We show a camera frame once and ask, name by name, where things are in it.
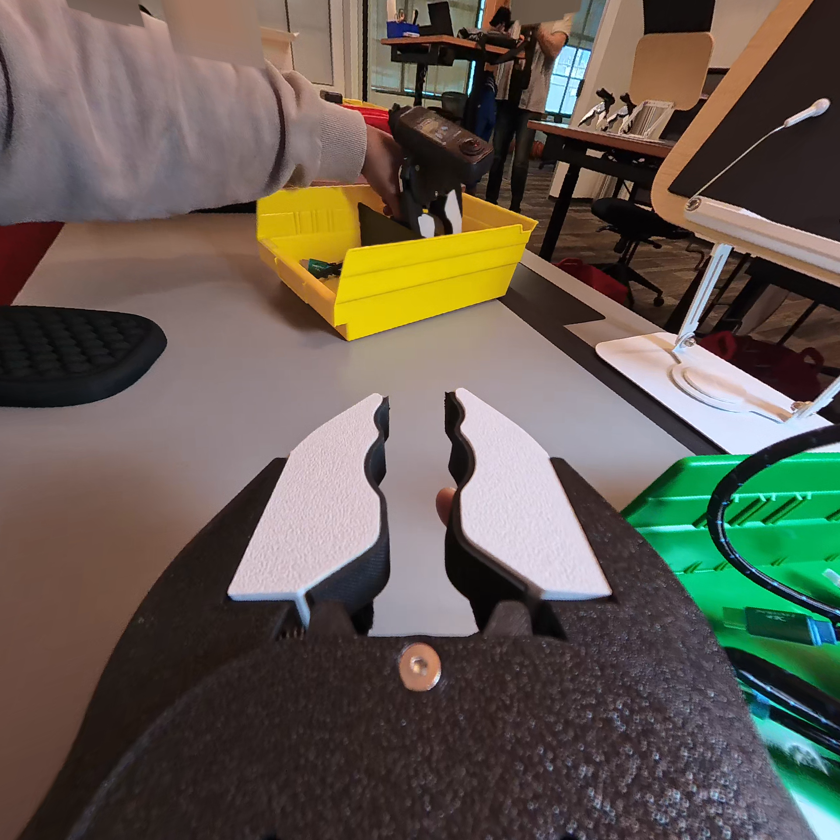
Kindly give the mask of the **red plastic bin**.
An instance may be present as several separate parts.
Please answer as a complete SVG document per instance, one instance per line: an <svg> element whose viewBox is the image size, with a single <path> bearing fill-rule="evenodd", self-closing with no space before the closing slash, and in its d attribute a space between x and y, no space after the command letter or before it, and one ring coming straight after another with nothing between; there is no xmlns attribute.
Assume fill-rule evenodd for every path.
<svg viewBox="0 0 840 840"><path fill-rule="evenodd" d="M392 134L390 124L391 111L388 108L355 100L344 100L342 107L359 113L367 125L382 132Z"/></svg>

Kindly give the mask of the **person's left hand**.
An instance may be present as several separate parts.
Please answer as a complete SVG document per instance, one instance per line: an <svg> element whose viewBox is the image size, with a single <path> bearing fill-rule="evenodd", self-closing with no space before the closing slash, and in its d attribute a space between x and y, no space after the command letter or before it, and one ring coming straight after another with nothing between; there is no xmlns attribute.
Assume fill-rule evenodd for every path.
<svg viewBox="0 0 840 840"><path fill-rule="evenodd" d="M366 152L361 175L383 202L383 213L403 220L400 170L403 150L393 137L366 125Z"/></svg>

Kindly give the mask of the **green plastic bin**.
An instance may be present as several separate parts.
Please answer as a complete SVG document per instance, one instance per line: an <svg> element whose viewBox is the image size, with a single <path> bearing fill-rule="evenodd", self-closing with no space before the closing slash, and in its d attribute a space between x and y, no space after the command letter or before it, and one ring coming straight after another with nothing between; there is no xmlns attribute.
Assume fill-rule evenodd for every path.
<svg viewBox="0 0 840 840"><path fill-rule="evenodd" d="M708 620L752 722L818 838L839 838L839 456L788 458L751 478L725 510L748 579L707 526L711 492L743 456L671 466L624 510Z"/></svg>

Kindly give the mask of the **tan cardboard sheet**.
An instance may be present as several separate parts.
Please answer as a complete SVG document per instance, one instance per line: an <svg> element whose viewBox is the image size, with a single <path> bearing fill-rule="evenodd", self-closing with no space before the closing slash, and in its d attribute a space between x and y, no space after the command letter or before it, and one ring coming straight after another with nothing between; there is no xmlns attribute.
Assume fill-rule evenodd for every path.
<svg viewBox="0 0 840 840"><path fill-rule="evenodd" d="M628 90L633 104L670 102L676 111L692 109L706 82L713 46L710 32L640 38Z"/></svg>

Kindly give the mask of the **black office chair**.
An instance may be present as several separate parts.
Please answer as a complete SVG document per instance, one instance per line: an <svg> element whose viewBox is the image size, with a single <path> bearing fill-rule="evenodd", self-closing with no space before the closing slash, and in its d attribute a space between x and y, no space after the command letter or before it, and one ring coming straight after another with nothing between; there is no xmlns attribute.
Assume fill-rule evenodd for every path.
<svg viewBox="0 0 840 840"><path fill-rule="evenodd" d="M596 199L591 205L591 213L604 223L599 228L599 232L606 231L618 236L614 251L619 255L619 260L611 264L595 265L595 267L626 288L628 304L631 308L635 303L632 283L655 294L654 306L656 308L664 306L663 291L631 267L632 259L637 248L642 244L661 249L660 239L678 242L690 239L692 234L664 220L654 210L622 198Z"/></svg>

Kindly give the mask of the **yellow plastic bin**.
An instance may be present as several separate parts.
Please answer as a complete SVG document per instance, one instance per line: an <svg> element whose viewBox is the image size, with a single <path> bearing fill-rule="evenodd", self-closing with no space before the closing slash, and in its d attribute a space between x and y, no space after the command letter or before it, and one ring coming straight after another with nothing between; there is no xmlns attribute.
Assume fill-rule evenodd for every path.
<svg viewBox="0 0 840 840"><path fill-rule="evenodd" d="M358 203L381 211L369 185L291 188L259 199L260 257L299 299L352 341L503 297L538 222L463 198L464 230L361 247ZM343 262L320 281L300 259Z"/></svg>

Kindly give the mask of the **large red object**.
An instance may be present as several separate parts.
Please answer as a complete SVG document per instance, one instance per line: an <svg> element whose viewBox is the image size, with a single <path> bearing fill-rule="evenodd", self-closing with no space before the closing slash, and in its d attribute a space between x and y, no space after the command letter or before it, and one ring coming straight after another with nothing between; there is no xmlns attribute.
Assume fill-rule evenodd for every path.
<svg viewBox="0 0 840 840"><path fill-rule="evenodd" d="M61 222L1 226L1 305L14 302L63 227Z"/></svg>

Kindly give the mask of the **black bin divider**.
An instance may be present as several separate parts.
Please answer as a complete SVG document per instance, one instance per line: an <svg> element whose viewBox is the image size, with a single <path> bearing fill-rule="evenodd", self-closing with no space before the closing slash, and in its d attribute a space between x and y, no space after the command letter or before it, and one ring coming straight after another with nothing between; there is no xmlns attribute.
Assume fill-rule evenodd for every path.
<svg viewBox="0 0 840 840"><path fill-rule="evenodd" d="M358 203L358 215L361 247L396 244L422 238L410 227L363 203Z"/></svg>

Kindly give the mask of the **cluttered wooden desk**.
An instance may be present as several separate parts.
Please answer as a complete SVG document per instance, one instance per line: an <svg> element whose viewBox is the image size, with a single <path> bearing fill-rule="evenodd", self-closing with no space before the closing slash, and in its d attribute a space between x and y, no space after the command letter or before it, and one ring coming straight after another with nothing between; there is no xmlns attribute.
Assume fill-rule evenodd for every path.
<svg viewBox="0 0 840 840"><path fill-rule="evenodd" d="M539 252L539 257L549 262L583 170L649 188L662 161L675 146L673 142L575 129L553 122L531 120L528 127L547 135L544 162L568 165Z"/></svg>

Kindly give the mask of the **person's left forearm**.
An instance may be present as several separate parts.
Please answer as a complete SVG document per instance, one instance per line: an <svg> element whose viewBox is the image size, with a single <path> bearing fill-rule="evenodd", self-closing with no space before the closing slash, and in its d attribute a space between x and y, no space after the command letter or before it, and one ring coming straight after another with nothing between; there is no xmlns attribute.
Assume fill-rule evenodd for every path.
<svg viewBox="0 0 840 840"><path fill-rule="evenodd" d="M353 183L361 115L281 73L175 51L168 27L2 2L2 225L135 221Z"/></svg>

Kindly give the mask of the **red bag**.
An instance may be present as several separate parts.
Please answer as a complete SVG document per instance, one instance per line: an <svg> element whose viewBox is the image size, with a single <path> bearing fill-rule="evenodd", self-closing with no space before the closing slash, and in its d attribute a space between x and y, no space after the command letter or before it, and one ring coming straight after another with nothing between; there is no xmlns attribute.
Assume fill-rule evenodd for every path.
<svg viewBox="0 0 840 840"><path fill-rule="evenodd" d="M602 269L577 258L564 258L552 265L619 305L626 306L629 302L628 288Z"/></svg>

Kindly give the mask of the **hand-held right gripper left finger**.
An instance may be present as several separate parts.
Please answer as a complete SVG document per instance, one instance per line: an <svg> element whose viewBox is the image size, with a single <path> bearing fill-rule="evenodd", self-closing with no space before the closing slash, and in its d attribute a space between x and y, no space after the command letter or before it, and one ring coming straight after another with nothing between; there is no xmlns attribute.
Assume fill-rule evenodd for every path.
<svg viewBox="0 0 840 840"><path fill-rule="evenodd" d="M301 624L315 605L349 614L372 604L390 575L385 475L389 402L372 394L289 454L228 585L236 602L289 602Z"/></svg>

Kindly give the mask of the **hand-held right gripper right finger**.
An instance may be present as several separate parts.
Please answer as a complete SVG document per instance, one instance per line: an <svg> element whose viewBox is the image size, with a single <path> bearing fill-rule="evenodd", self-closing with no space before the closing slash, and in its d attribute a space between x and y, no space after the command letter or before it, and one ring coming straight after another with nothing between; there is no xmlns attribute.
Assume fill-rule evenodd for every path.
<svg viewBox="0 0 840 840"><path fill-rule="evenodd" d="M466 389L447 392L444 426L456 483L447 525L448 575L464 562L494 574L525 603L599 600L613 593L548 452Z"/></svg>

